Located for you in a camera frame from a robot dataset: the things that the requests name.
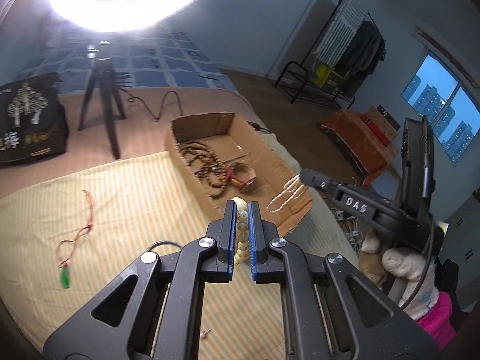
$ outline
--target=yellow striped cloth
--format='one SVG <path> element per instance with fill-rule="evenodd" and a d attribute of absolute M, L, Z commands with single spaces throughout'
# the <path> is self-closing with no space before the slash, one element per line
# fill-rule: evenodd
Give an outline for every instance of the yellow striped cloth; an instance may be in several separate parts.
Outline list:
<path fill-rule="evenodd" d="M 276 140 L 267 143 L 299 170 Z M 95 199 L 94 228 L 70 264 L 71 288 L 59 282 L 55 248 L 86 224 L 82 190 Z M 305 251 L 337 251 L 357 264 L 330 210 L 314 191 L 314 207 L 289 235 Z M 41 350 L 47 337 L 159 239 L 186 244 L 205 234 L 208 219 L 168 152 L 109 163 L 24 188 L 0 200 L 0 296 Z M 165 246 L 160 254 L 174 252 Z M 247 263 L 229 284 L 208 284 L 200 359 L 284 359 L 278 285 L 255 285 Z"/>

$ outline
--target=tripod leg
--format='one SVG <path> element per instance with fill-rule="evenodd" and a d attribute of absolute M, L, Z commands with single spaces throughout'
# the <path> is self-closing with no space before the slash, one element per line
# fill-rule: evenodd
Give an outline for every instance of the tripod leg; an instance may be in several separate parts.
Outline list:
<path fill-rule="evenodd" d="M 98 72 L 96 70 L 93 70 L 90 78 L 88 79 L 87 89 L 85 91 L 85 96 L 83 97 L 82 102 L 82 111 L 80 112 L 80 120 L 78 122 L 78 131 L 83 130 L 83 123 L 85 122 L 85 115 L 87 113 L 88 104 L 90 104 L 90 100 L 92 100 L 93 86 L 95 85 L 95 81 L 97 80 L 97 74 Z"/>
<path fill-rule="evenodd" d="M 113 118 L 112 99 L 110 97 L 111 87 L 106 76 L 100 76 L 100 92 L 102 94 L 103 115 L 105 117 L 106 132 L 109 135 L 112 153 L 116 160 L 120 158 L 119 144 L 117 141 L 117 132 L 115 131 L 115 121 Z"/>
<path fill-rule="evenodd" d="M 111 76 L 111 86 L 112 86 L 113 98 L 115 99 L 115 102 L 117 103 L 118 112 L 120 113 L 120 117 L 122 119 L 126 119 L 127 117 L 125 115 L 125 110 L 123 109 L 122 99 L 120 97 L 119 88 L 118 88 L 118 85 L 117 85 L 117 80 L 115 79 L 115 72 L 114 72 L 113 68 L 112 68 L 112 71 L 110 72 L 110 76 Z"/>

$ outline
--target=pink fabric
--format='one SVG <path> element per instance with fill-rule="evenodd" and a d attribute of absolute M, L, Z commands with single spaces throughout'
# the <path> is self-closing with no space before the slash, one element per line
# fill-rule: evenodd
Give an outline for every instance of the pink fabric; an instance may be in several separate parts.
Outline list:
<path fill-rule="evenodd" d="M 417 323 L 430 334 L 442 350 L 452 341 L 455 330 L 450 325 L 449 318 L 452 315 L 452 300 L 446 292 L 441 292 L 437 304 L 426 316 L 419 319 Z"/>

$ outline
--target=window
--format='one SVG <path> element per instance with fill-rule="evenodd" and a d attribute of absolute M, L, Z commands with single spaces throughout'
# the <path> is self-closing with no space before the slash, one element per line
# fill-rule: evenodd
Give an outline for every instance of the window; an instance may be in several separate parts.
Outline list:
<path fill-rule="evenodd" d="M 402 92 L 426 115 L 452 162 L 457 162 L 480 128 L 480 112 L 460 80 L 431 52 Z"/>

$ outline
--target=metal bolt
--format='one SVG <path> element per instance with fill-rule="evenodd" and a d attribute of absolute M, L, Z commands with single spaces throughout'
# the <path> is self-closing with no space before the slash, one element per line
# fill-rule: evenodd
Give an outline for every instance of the metal bolt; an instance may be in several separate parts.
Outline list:
<path fill-rule="evenodd" d="M 144 254 L 142 254 L 142 256 L 140 256 L 140 259 L 145 264 L 151 264 L 157 259 L 157 254 L 152 251 L 146 251 Z"/>
<path fill-rule="evenodd" d="M 213 238 L 203 237 L 198 241 L 198 244 L 203 248 L 209 248 L 214 244 Z"/>
<path fill-rule="evenodd" d="M 328 261 L 330 261 L 332 264 L 340 264 L 343 261 L 343 256 L 338 253 L 330 253 L 328 255 Z"/>
<path fill-rule="evenodd" d="M 274 248 L 282 248 L 287 244 L 287 240 L 283 238 L 274 238 L 270 241 Z"/>

